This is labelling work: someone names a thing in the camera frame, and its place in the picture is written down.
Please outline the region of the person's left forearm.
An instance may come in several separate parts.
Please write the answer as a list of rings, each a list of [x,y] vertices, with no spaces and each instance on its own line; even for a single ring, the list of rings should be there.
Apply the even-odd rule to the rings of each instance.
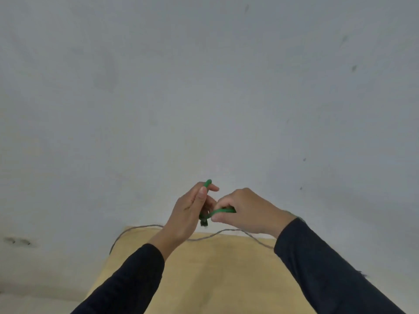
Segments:
[[[168,229],[161,230],[71,314],[144,314],[159,287],[166,259],[183,241]]]

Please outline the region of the person's right forearm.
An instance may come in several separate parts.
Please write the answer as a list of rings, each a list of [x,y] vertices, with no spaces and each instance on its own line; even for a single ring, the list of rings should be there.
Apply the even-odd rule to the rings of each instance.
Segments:
[[[317,314],[405,314],[299,218],[274,252]]]

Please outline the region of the person's right hand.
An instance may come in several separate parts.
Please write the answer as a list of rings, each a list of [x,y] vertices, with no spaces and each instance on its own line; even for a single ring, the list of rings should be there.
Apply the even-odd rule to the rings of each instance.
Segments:
[[[221,199],[234,199],[237,223],[224,223],[254,234],[278,238],[283,229],[297,217],[281,210],[249,188],[237,189]]]

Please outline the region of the person's left hand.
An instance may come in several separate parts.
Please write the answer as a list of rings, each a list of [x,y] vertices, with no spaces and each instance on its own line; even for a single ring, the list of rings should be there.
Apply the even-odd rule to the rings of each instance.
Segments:
[[[207,188],[206,202],[200,213],[194,213],[193,201],[202,186]],[[168,222],[163,228],[163,233],[171,244],[179,246],[189,239],[196,230],[199,216],[207,216],[211,211],[211,199],[213,198],[208,195],[209,191],[218,192],[219,187],[212,183],[207,185],[205,182],[198,182],[176,201]]]

